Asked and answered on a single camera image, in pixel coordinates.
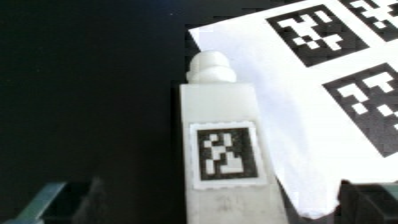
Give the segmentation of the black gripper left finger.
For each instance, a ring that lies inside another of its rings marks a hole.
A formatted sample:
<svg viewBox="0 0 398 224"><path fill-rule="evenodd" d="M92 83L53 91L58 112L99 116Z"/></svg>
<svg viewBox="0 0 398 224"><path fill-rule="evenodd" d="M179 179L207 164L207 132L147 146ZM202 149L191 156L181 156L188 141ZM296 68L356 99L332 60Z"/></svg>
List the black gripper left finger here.
<svg viewBox="0 0 398 224"><path fill-rule="evenodd" d="M102 181L49 182L26 204L12 224L104 224Z"/></svg>

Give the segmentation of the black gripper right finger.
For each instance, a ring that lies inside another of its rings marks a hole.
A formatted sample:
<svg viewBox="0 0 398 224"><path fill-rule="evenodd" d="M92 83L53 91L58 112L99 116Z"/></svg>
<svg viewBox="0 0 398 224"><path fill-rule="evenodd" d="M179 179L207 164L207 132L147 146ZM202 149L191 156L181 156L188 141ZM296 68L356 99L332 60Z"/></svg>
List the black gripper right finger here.
<svg viewBox="0 0 398 224"><path fill-rule="evenodd" d="M339 187L339 224L398 224L398 182Z"/></svg>

